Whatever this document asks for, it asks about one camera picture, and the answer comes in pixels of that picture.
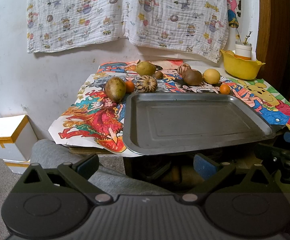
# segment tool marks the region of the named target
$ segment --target yellow basket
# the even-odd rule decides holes
[[[236,58],[232,51],[224,51],[221,49],[224,57],[224,69],[234,77],[241,79],[252,80],[256,78],[258,71],[262,63],[258,60],[244,60],[242,58]]]

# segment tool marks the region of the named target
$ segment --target gray pants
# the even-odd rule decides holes
[[[82,157],[71,154],[70,151],[50,140],[40,140],[32,148],[31,163],[39,163],[43,168],[56,168],[64,162],[75,163]],[[114,199],[123,195],[166,195],[171,192],[153,184],[131,179],[112,169],[99,166],[88,180],[90,183],[111,195]]]

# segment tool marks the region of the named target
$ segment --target gray metal tray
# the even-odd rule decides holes
[[[179,153],[274,138],[240,99],[210,93],[135,93],[126,101],[123,142],[142,155]]]

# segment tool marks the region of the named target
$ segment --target orange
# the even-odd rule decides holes
[[[135,85],[132,81],[125,81],[125,85],[126,85],[126,93],[134,92]]]
[[[222,84],[220,86],[220,92],[221,92],[221,94],[229,95],[229,93],[230,93],[230,87],[229,87],[229,85]]]

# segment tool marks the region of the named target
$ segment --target white box with yellow tape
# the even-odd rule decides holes
[[[0,118],[0,158],[28,161],[37,137],[27,115]]]
[[[13,161],[13,160],[4,160],[5,164],[8,168],[11,169],[13,173],[23,174],[24,171],[30,165],[30,160],[23,162],[23,161]]]

